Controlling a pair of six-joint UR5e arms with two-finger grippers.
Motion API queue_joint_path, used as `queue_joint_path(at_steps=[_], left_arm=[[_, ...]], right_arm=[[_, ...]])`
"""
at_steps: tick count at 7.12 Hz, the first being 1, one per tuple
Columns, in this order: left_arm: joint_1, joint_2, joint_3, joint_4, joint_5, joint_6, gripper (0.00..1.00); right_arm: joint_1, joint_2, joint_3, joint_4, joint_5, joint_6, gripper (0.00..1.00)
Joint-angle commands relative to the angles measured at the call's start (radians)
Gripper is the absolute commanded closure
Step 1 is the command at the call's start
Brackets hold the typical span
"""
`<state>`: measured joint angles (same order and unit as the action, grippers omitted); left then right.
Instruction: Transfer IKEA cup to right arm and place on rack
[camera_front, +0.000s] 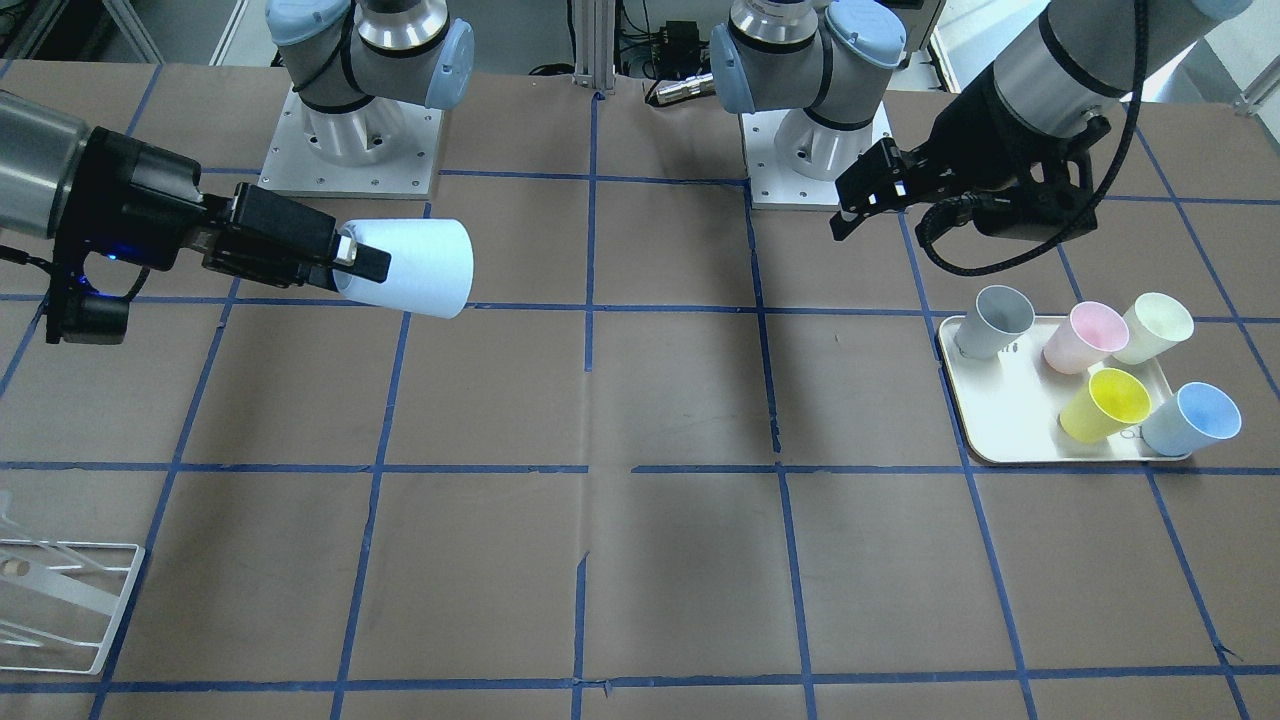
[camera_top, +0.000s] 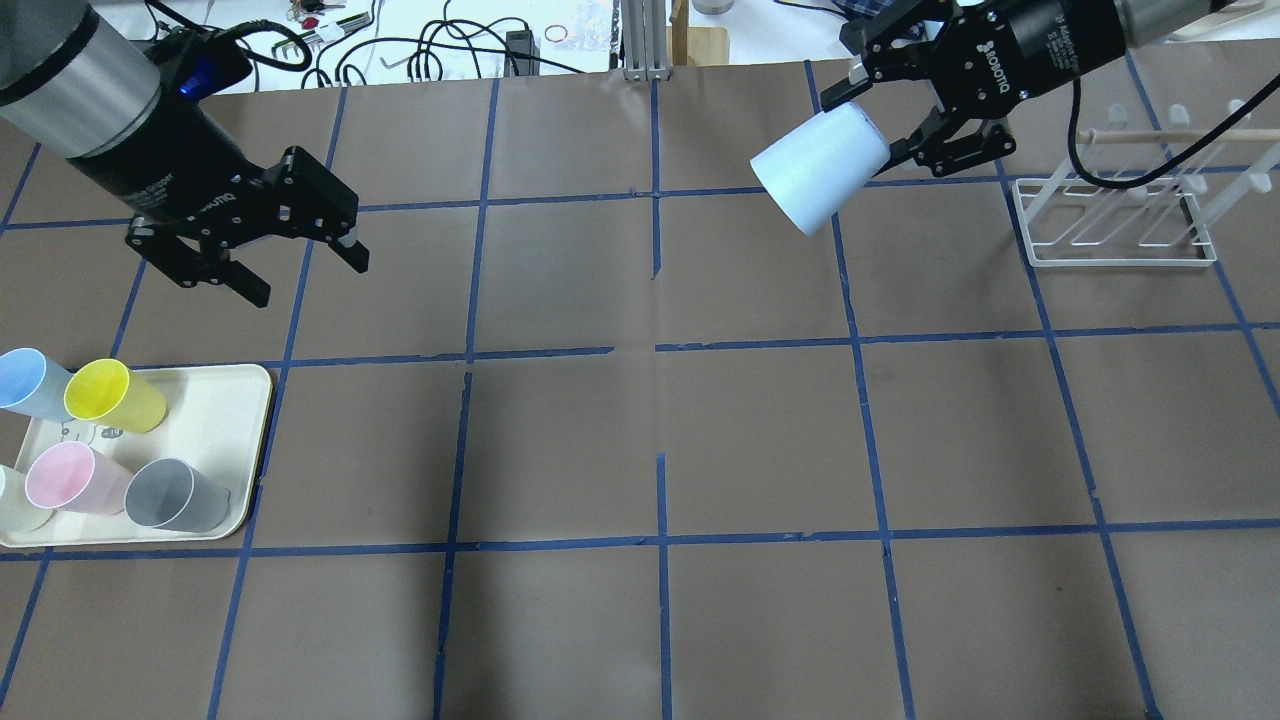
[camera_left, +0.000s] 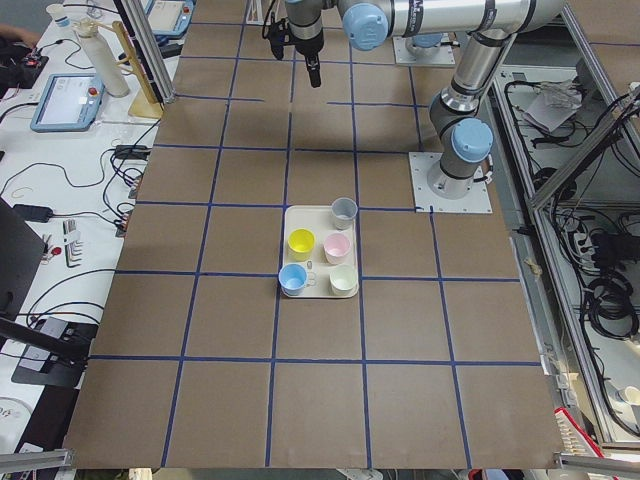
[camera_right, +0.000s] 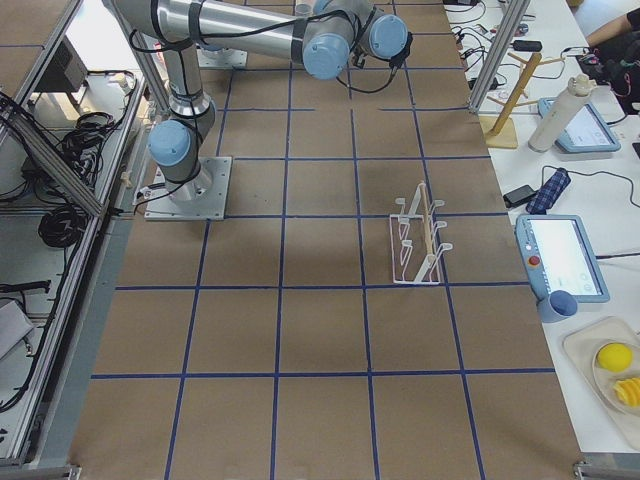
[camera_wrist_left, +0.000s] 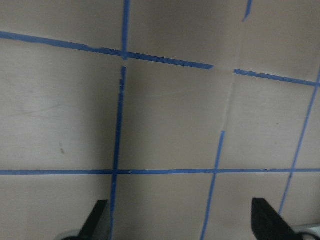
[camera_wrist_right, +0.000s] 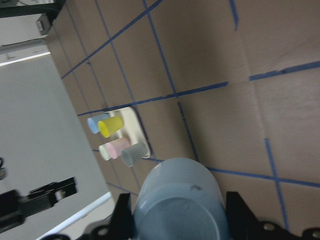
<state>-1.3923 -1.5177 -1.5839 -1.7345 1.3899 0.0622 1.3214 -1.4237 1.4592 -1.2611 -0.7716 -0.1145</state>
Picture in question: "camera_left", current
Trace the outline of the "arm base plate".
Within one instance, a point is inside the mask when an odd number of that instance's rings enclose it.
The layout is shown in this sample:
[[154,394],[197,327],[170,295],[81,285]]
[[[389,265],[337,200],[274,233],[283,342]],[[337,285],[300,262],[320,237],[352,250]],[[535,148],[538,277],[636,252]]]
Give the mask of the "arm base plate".
[[440,168],[439,152],[408,154],[415,210],[425,213],[491,214],[490,178],[481,163],[472,178],[456,180]]
[[442,41],[431,47],[409,46],[409,39],[393,38],[395,61],[399,65],[433,68],[453,68],[455,66],[453,46],[449,36],[444,34]]

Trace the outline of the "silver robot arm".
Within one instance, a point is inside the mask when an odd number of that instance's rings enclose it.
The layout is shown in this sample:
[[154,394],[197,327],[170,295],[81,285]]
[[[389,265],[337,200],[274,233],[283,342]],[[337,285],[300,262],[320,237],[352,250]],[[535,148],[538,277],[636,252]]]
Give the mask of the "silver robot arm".
[[427,175],[438,196],[457,200],[470,190],[475,172],[493,145],[491,129],[477,119],[489,88],[515,37],[538,29],[562,10],[561,1],[287,1],[278,19],[267,11],[262,36],[282,59],[292,45],[303,55],[312,87],[321,84],[319,54],[324,46],[322,13],[338,10],[352,47],[371,51],[386,39],[416,39],[432,33],[465,31],[470,38],[448,86],[430,106],[430,120],[444,151]]
[[414,57],[421,58],[435,55],[442,49],[444,33],[430,33],[407,37],[406,50]]

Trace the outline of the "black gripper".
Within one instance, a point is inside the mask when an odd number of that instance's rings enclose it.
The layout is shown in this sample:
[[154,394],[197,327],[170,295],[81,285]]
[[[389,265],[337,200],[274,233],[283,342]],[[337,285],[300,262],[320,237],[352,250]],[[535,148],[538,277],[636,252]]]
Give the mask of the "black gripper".
[[277,60],[284,58],[284,48],[294,46],[296,51],[304,56],[305,67],[313,88],[321,86],[321,67],[319,53],[324,46],[323,26],[318,17],[309,25],[300,26],[291,23],[287,18],[276,21],[270,20],[265,25],[263,37],[270,43],[271,53]]

